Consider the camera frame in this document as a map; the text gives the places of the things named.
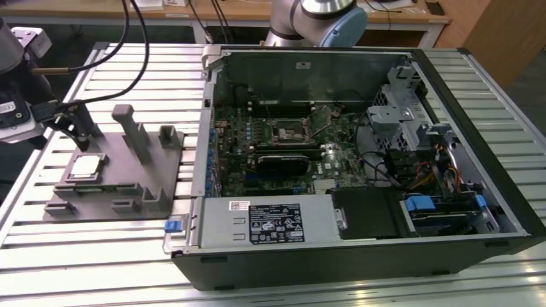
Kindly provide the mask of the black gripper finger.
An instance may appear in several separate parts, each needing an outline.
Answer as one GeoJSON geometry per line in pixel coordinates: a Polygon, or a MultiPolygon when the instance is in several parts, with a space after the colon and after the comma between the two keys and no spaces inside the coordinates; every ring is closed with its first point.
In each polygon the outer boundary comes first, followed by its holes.
{"type": "Polygon", "coordinates": [[[90,128],[80,120],[56,120],[54,127],[76,144],[80,151],[87,151],[90,147],[90,128]]]}
{"type": "Polygon", "coordinates": [[[99,138],[103,136],[102,130],[95,123],[87,105],[82,104],[72,109],[74,119],[72,124],[75,126],[75,140],[88,141],[91,138],[99,138]]]}

